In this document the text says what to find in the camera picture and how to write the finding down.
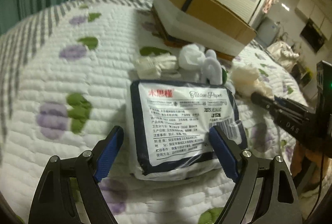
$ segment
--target bed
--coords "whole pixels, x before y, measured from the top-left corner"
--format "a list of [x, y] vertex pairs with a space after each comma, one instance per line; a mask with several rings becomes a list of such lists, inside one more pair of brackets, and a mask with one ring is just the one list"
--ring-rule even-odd
[[[126, 128], [126, 90], [137, 78], [132, 62], [141, 48], [179, 52], [154, 33], [152, 1], [71, 1], [28, 17], [1, 36], [0, 191], [26, 223], [52, 155], [76, 157], [113, 126]], [[296, 81], [254, 41], [233, 60], [249, 63], [275, 95], [306, 103]], [[77, 108], [74, 97], [83, 107]], [[249, 100], [239, 94], [235, 98], [249, 148], [259, 157], [282, 155], [289, 167], [295, 139]], [[77, 115], [79, 109], [83, 115]], [[223, 207], [234, 187], [221, 169], [174, 182], [138, 180], [128, 170], [128, 154], [125, 139], [108, 178], [100, 183], [119, 223], [198, 223], [207, 210]], [[315, 194], [304, 197], [304, 215]], [[78, 193], [75, 200], [82, 222], [88, 223]], [[249, 220], [250, 212], [244, 223]]]

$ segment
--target barcode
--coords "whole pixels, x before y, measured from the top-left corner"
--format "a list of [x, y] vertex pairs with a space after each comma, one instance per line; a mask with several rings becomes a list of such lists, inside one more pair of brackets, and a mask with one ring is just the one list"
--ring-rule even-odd
[[240, 136], [238, 125], [234, 123], [232, 118], [228, 118], [219, 122], [209, 123], [209, 129], [213, 126], [220, 127], [228, 139], [235, 140]]

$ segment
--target open cardboard box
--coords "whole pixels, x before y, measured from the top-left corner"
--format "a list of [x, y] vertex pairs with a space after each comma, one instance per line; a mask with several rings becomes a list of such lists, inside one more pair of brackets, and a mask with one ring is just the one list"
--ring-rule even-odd
[[154, 0], [152, 11], [165, 44], [181, 47], [195, 42], [225, 59], [237, 56], [256, 36], [254, 29], [216, 0]]

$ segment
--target clear plastic wrap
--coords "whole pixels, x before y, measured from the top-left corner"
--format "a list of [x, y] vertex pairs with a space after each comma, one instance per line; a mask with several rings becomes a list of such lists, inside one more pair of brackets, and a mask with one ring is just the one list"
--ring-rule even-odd
[[226, 87], [134, 81], [127, 103], [131, 172], [145, 180], [181, 180], [220, 168], [208, 139], [215, 125], [247, 148], [234, 96]]

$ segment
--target white quilt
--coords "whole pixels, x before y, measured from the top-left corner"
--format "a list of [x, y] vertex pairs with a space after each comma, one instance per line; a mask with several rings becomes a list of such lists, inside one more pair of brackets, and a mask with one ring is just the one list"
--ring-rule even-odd
[[[153, 18], [146, 11], [104, 3], [73, 9], [27, 65], [0, 175], [1, 192], [25, 222], [52, 155], [76, 157], [114, 125], [125, 127], [125, 97], [137, 78], [132, 62], [139, 50], [152, 46], [178, 53], [152, 31]], [[264, 52], [246, 47], [233, 63], [252, 63], [275, 95], [305, 103], [293, 78]], [[281, 154], [289, 166], [295, 140], [276, 128], [265, 111], [240, 96], [236, 99], [250, 149], [261, 157]], [[224, 206], [234, 187], [220, 169], [182, 181], [135, 179], [128, 170], [128, 148], [125, 140], [109, 177], [100, 184], [120, 224], [194, 224], [206, 210]], [[80, 204], [78, 208], [88, 223]]]

